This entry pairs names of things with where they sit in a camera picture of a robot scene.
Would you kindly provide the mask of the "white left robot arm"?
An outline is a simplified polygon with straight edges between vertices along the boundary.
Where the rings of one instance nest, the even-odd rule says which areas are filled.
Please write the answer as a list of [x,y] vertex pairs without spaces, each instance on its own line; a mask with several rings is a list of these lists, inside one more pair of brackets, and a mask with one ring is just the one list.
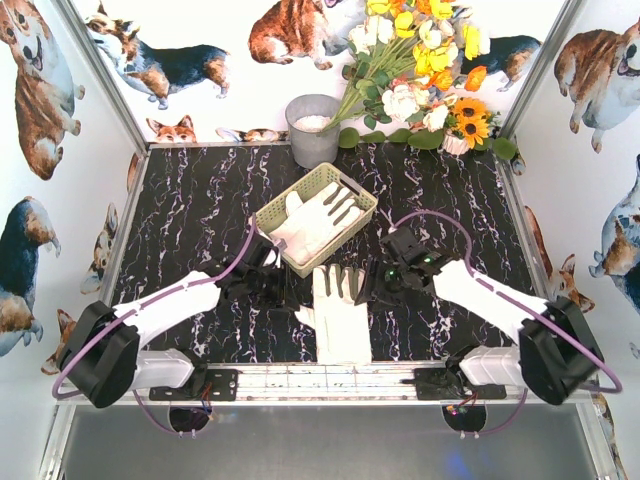
[[186,319],[235,301],[296,310],[290,275],[280,262],[284,246],[256,236],[229,260],[203,262],[152,295],[116,306],[93,302],[58,354],[61,379],[97,408],[142,389],[170,400],[198,398],[210,386],[206,365],[186,351],[152,351],[148,344]]

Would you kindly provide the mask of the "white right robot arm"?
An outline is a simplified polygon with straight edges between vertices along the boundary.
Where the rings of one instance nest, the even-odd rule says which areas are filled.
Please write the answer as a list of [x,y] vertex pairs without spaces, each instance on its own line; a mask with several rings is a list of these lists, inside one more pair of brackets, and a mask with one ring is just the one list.
[[569,298],[539,298],[475,270],[458,255],[431,251],[406,227],[381,241],[383,254],[367,262],[355,302],[398,306],[409,292],[453,303],[499,329],[510,347],[470,346],[453,364],[473,386],[527,388],[562,404],[603,364],[581,307]]

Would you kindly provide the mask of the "white glove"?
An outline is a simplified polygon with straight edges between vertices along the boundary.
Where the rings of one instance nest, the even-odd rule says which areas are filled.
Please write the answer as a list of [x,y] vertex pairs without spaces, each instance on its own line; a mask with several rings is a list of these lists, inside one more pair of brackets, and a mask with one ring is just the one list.
[[367,304],[355,304],[363,286],[361,269],[321,265],[312,272],[313,306],[301,306],[296,319],[315,332],[321,365],[367,365],[372,362]]
[[354,194],[336,182],[306,202],[297,191],[289,192],[285,197],[285,210],[285,221],[269,233],[269,237],[273,243],[285,240],[284,253],[298,265],[308,263],[362,215]]

